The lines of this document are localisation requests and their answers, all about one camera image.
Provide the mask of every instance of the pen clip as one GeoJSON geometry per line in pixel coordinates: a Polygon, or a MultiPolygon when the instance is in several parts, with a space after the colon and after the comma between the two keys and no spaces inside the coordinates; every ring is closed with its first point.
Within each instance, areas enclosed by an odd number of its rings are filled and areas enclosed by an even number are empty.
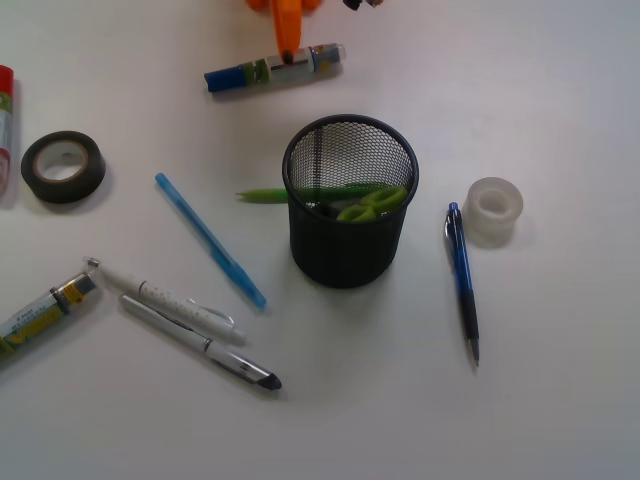
{"type": "Polygon", "coordinates": [[[451,264],[451,270],[456,267],[455,252],[457,249],[457,239],[454,232],[449,232],[449,228],[452,227],[451,215],[447,213],[447,218],[444,221],[444,240],[449,251],[449,263],[451,264]]]}
{"type": "Polygon", "coordinates": [[[231,325],[232,327],[236,326],[236,322],[233,321],[233,318],[231,318],[229,315],[227,315],[226,313],[221,312],[220,310],[214,310],[213,308],[209,308],[209,307],[205,307],[203,305],[200,305],[199,303],[196,303],[195,300],[193,300],[192,298],[189,299],[189,301],[191,303],[193,303],[196,307],[200,307],[203,310],[206,310],[207,312],[215,315],[216,317],[220,317],[223,320],[225,320],[229,325],[231,325]]]}

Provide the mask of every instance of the light blue pen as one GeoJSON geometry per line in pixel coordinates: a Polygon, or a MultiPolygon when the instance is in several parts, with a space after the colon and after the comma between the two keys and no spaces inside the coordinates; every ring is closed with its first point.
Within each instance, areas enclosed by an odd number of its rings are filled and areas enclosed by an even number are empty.
{"type": "Polygon", "coordinates": [[[249,275],[231,258],[229,252],[224,249],[218,239],[211,233],[211,230],[207,228],[202,220],[200,220],[200,217],[196,215],[196,212],[189,206],[187,201],[182,198],[182,195],[171,185],[171,182],[164,176],[164,173],[156,175],[156,182],[158,182],[160,188],[164,190],[169,199],[178,210],[180,210],[180,213],[182,213],[193,228],[195,228],[196,232],[200,234],[207,246],[211,249],[211,256],[216,263],[220,265],[220,268],[224,270],[224,273],[249,297],[258,309],[263,310],[267,305],[267,300],[258,291],[249,278],[249,275]]]}

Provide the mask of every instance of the orange object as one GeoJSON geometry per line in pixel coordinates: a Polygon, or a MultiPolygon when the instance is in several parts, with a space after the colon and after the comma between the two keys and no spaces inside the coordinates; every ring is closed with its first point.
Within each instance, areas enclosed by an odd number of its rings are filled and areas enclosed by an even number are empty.
{"type": "MultiPolygon", "coordinates": [[[[269,5],[269,0],[247,0],[247,3],[252,9],[261,10],[269,5]]],[[[292,58],[300,47],[302,9],[315,10],[321,3],[322,0],[271,0],[278,50],[283,59],[292,58]]]]}

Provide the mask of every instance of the pen holder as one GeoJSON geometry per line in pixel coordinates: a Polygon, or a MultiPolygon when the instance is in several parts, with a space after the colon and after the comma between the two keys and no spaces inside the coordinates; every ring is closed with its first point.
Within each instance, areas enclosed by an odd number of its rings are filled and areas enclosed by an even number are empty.
{"type": "Polygon", "coordinates": [[[402,135],[369,117],[326,117],[293,138],[282,175],[291,252],[311,279],[334,288],[359,287],[391,265],[418,188],[418,162],[402,135]],[[408,195],[393,211],[364,223],[334,220],[319,211],[327,189],[362,185],[404,186],[408,195]]]}

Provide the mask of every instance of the green pen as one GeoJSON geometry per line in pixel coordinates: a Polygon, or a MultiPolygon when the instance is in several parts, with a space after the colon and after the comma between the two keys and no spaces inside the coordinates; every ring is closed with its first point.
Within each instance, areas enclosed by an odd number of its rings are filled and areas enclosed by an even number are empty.
{"type": "MultiPolygon", "coordinates": [[[[364,197],[372,192],[385,188],[382,183],[349,183],[344,187],[301,188],[298,195],[305,202],[348,200],[364,197]]],[[[263,188],[247,190],[237,194],[248,203],[287,203],[289,195],[284,188],[263,188]]]]}

